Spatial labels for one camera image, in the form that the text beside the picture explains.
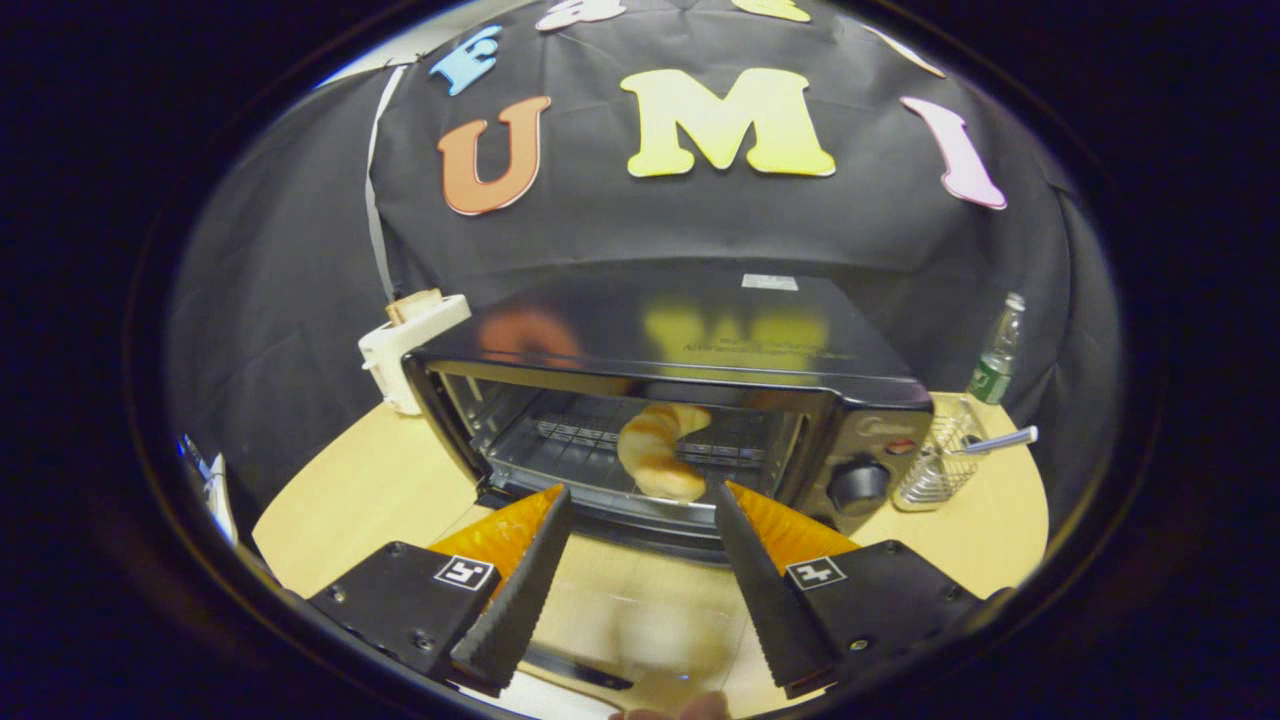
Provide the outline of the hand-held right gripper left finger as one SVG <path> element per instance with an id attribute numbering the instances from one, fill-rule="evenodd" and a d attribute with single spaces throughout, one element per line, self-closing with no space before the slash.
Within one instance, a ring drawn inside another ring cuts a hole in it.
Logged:
<path id="1" fill-rule="evenodd" d="M 573 525 L 566 486 L 429 547 L 392 541 L 308 598 L 389 659 L 497 697 L 530 646 Z"/>

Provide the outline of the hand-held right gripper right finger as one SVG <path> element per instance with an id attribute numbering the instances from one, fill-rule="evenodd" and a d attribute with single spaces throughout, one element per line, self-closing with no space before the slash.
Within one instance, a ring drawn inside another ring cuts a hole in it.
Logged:
<path id="1" fill-rule="evenodd" d="M 965 641 L 988 605 L 909 544 L 858 544 L 733 482 L 714 486 L 716 524 L 774 685 L 795 700 L 861 693 Z"/>

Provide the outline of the golden croissant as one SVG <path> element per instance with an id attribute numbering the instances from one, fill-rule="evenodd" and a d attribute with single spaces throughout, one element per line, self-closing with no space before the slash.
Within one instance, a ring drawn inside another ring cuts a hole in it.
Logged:
<path id="1" fill-rule="evenodd" d="M 650 404 L 623 425 L 617 457 L 644 495 L 691 503 L 707 492 L 707 480 L 677 457 L 677 446 L 710 423 L 710 413 L 700 406 Z"/>

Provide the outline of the black electric oven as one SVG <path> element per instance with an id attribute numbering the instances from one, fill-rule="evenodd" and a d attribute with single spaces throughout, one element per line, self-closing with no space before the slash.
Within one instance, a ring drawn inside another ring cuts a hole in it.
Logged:
<path id="1" fill-rule="evenodd" d="M 716 484 L 851 534 L 934 419 L 891 343 L 822 278 L 588 273 L 474 309 L 402 364 L 483 505 L 566 486 L 577 533 L 718 566 Z M 691 503 L 644 495 L 617 457 L 650 404 L 712 415 L 677 446 L 707 480 Z"/>

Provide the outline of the white toaster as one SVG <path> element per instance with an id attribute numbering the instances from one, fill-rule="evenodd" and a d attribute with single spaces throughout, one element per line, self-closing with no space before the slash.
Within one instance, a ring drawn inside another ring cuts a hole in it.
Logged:
<path id="1" fill-rule="evenodd" d="M 399 415 L 422 414 L 403 369 L 403 356 L 471 315 L 463 295 L 442 295 L 443 300 L 435 307 L 403 325 L 392 325 L 388 318 L 388 323 L 370 331 L 357 343 L 362 369 L 374 379 L 383 402 Z"/>

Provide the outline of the brown bread slice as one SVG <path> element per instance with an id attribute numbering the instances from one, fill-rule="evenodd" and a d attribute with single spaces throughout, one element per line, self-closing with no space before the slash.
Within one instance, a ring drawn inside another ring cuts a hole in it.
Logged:
<path id="1" fill-rule="evenodd" d="M 387 315 L 392 325 L 403 325 L 420 314 L 435 307 L 443 300 L 439 288 L 421 290 L 397 299 L 387 305 Z"/>

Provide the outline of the white blurry object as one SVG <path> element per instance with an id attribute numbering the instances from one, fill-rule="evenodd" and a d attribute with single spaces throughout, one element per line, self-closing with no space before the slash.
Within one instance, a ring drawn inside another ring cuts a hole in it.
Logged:
<path id="1" fill-rule="evenodd" d="M 241 536 L 232 509 L 225 455 L 205 454 L 188 434 L 178 437 L 177 448 L 184 473 L 214 524 L 224 534 L 228 544 L 239 546 Z"/>

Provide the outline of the clear plastic bottle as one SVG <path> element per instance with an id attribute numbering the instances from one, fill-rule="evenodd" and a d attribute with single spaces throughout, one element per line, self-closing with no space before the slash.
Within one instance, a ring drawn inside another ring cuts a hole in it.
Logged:
<path id="1" fill-rule="evenodd" d="M 995 323 L 966 387 L 966 395 L 986 405 L 1000 405 L 1012 383 L 1027 302 L 1018 292 L 1010 292 L 1004 310 Z"/>

